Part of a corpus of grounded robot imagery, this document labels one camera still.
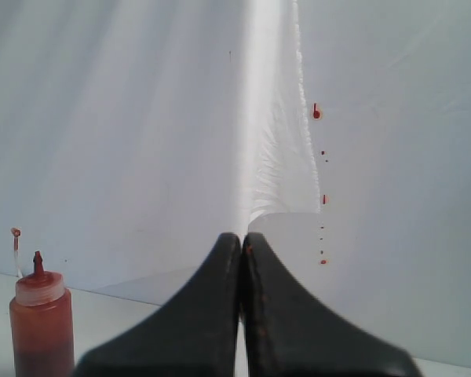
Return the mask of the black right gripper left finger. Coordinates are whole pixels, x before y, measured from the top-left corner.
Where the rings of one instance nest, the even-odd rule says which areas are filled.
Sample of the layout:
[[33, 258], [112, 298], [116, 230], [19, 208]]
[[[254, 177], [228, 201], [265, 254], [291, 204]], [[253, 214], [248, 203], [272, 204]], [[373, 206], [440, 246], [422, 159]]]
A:
[[233, 376], [239, 237], [222, 233], [192, 278], [151, 316], [90, 350], [75, 376]]

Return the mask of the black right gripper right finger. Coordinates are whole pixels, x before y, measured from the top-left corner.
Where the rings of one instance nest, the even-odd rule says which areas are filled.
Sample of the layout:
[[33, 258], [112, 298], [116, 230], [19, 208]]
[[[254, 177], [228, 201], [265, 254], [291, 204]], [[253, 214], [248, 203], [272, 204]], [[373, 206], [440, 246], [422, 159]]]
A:
[[252, 376], [421, 375], [407, 351], [309, 293], [256, 232], [243, 242], [241, 315]]

